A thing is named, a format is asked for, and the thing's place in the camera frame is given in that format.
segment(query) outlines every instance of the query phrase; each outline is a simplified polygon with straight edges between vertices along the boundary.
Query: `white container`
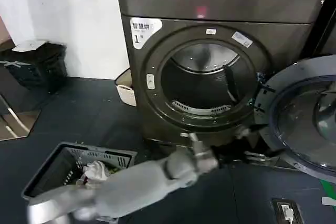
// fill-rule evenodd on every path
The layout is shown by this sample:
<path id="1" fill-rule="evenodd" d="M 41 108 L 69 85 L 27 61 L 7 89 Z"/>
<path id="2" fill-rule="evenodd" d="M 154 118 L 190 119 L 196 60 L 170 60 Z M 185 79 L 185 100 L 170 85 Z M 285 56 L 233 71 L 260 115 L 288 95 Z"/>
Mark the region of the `white container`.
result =
<path id="1" fill-rule="evenodd" d="M 119 75 L 115 83 L 121 101 L 128 105 L 136 106 L 137 102 L 135 101 L 135 94 L 132 89 L 131 69 L 127 69 L 124 73 Z"/>

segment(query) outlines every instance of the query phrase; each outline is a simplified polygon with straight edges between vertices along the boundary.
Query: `green object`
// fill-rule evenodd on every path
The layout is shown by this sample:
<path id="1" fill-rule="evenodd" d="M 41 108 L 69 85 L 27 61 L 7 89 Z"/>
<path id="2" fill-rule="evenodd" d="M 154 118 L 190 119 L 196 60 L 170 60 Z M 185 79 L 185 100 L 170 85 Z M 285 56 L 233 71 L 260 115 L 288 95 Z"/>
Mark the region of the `green object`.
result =
<path id="1" fill-rule="evenodd" d="M 321 181 L 322 187 L 325 193 L 327 194 L 327 196 L 336 200 L 336 193 L 334 191 L 333 186 L 328 181 L 325 181 L 325 180 L 320 180 L 320 181 Z"/>

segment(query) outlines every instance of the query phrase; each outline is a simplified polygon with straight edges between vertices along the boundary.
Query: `front-loading washer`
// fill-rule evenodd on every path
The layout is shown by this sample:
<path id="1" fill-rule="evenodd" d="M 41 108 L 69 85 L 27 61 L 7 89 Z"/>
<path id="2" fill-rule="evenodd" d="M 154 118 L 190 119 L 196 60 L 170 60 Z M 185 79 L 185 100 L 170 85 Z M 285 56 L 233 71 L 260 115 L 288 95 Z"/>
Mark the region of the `front-loading washer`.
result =
<path id="1" fill-rule="evenodd" d="M 295 62 L 323 0 L 119 0 L 145 138 L 230 141 L 264 81 Z"/>

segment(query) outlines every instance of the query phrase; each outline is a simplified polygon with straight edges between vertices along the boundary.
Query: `door glass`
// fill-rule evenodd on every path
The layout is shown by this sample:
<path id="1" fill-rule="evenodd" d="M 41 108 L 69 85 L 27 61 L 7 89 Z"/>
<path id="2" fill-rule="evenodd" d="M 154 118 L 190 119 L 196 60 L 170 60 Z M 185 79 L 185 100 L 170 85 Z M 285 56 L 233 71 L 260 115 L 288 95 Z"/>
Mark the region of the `door glass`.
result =
<path id="1" fill-rule="evenodd" d="M 255 88 L 256 73 L 225 46 L 195 44 L 176 52 L 164 65 L 162 89 L 169 103 L 196 115 L 224 113 Z"/>
<path id="2" fill-rule="evenodd" d="M 306 81 L 275 108 L 275 131 L 307 161 L 336 169 L 336 82 Z"/>

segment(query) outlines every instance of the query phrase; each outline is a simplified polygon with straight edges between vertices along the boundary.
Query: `washer door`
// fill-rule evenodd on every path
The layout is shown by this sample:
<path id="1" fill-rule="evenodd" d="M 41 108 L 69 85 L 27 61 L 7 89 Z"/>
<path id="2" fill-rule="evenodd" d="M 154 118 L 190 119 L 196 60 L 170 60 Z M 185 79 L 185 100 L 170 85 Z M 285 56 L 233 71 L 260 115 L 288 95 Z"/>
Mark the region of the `washer door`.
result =
<path id="1" fill-rule="evenodd" d="M 161 41 L 142 69 L 161 116 L 184 128 L 230 127 L 252 113 L 258 78 L 273 71 L 257 41 L 228 27 L 199 25 Z"/>
<path id="2" fill-rule="evenodd" d="M 255 120 L 284 159 L 336 182 L 336 55 L 298 62 L 273 76 L 256 99 Z"/>

